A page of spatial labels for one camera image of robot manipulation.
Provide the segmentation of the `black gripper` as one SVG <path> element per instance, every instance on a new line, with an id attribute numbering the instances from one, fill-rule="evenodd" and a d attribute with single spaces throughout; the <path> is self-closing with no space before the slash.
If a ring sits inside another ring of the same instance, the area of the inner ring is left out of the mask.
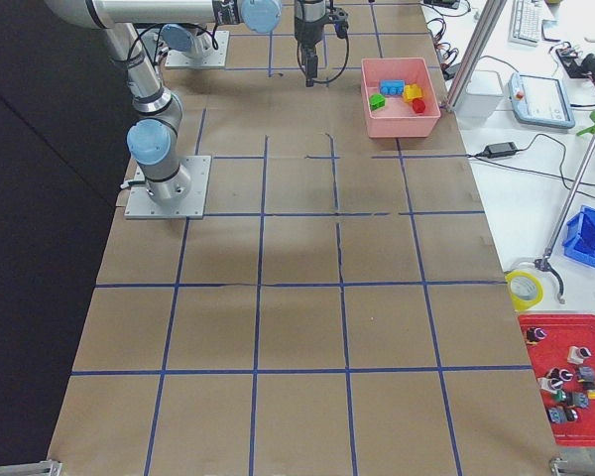
<path id="1" fill-rule="evenodd" d="M 318 55 L 315 46 L 321 41 L 326 24 L 324 0 L 295 0 L 294 27 L 297 44 L 297 64 L 306 87 L 313 87 L 318 74 Z"/>

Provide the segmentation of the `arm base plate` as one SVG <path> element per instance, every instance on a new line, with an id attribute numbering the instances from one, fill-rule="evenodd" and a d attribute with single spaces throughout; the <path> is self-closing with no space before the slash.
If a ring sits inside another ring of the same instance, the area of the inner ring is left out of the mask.
<path id="1" fill-rule="evenodd" d="M 202 219 L 208 190 L 211 156 L 179 157 L 178 173 L 167 181 L 145 178 L 140 167 L 125 205 L 128 219 Z"/>
<path id="2" fill-rule="evenodd" d="M 227 60 L 229 33 L 215 34 L 200 30 L 168 25 L 162 31 L 168 47 L 166 68 L 169 69 L 217 69 L 224 68 Z"/>

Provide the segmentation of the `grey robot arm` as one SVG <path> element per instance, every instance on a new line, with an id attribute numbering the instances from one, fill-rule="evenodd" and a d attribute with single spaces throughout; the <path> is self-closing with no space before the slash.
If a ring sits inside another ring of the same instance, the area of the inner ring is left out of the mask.
<path id="1" fill-rule="evenodd" d="M 218 42 L 200 27 L 184 27 L 180 24 L 165 24 L 161 38 L 174 51 L 192 59 L 201 59 L 219 49 Z"/>
<path id="2" fill-rule="evenodd" d="M 127 145 L 144 181 L 131 188 L 128 212 L 135 218 L 199 217 L 204 210 L 211 159 L 185 158 L 176 152 L 182 104 L 162 80 L 142 43 L 138 26 L 174 28 L 167 45 L 191 60 L 204 61 L 221 50 L 206 24 L 244 24 L 258 34 L 280 23 L 279 1 L 50 1 L 64 21 L 103 32 L 114 64 L 126 73 L 139 122 Z"/>

